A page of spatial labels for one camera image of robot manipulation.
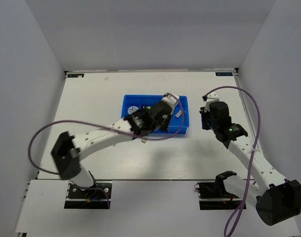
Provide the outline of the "grey eraser block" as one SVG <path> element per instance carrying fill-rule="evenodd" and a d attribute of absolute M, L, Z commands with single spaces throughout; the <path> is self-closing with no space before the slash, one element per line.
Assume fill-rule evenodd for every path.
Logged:
<path fill-rule="evenodd" d="M 179 118 L 181 115 L 182 115 L 182 111 L 178 111 L 178 112 L 175 114 L 175 117 L 176 117 L 176 118 Z"/>

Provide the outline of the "blue round tape container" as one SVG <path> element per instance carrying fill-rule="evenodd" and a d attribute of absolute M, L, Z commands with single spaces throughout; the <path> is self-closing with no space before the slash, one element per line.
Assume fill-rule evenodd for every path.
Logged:
<path fill-rule="evenodd" d="M 138 111 L 139 108 L 137 106 L 130 106 L 127 110 L 128 114 L 131 115 L 133 113 L 135 113 L 136 111 Z"/>

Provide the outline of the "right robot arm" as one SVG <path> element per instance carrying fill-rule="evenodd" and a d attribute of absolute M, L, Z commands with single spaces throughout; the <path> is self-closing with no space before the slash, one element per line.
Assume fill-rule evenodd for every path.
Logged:
<path fill-rule="evenodd" d="M 247 131 L 241 125 L 232 123 L 228 105 L 219 99 L 208 99 L 200 113 L 202 128 L 212 130 L 216 139 L 247 169 L 251 169 L 251 176 L 257 183 L 256 186 L 247 185 L 235 172 L 226 171 L 216 176 L 214 193 L 221 197 L 233 194 L 243 198 L 245 189 L 248 189 L 246 202 L 269 226 L 299 215 L 301 184 L 297 180 L 288 180 L 259 151 L 253 149 Z"/>

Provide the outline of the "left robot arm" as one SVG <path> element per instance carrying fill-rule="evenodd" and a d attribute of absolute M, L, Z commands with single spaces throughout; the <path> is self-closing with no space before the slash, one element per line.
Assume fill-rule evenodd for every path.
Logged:
<path fill-rule="evenodd" d="M 51 155 L 61 180 L 69 180 L 80 187 L 86 197 L 96 194 L 97 185 L 81 161 L 91 154 L 121 142 L 147 137 L 157 130 L 167 130 L 177 103 L 166 99 L 150 109 L 140 109 L 104 129 L 79 135 L 63 132 L 59 135 Z"/>

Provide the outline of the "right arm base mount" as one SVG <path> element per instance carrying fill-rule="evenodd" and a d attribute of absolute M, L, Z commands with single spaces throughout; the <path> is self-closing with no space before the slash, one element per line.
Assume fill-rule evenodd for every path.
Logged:
<path fill-rule="evenodd" d="M 242 201 L 233 194 L 218 193 L 215 182 L 199 182 L 194 189 L 198 192 L 200 210 L 235 210 Z"/>

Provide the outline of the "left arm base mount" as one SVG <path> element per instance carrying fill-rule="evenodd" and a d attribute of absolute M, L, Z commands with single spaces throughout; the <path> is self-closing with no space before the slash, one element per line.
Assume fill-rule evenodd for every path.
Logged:
<path fill-rule="evenodd" d="M 112 197 L 112 181 L 97 181 L 98 189 L 81 190 L 76 184 L 69 183 L 65 209 L 109 209 Z"/>

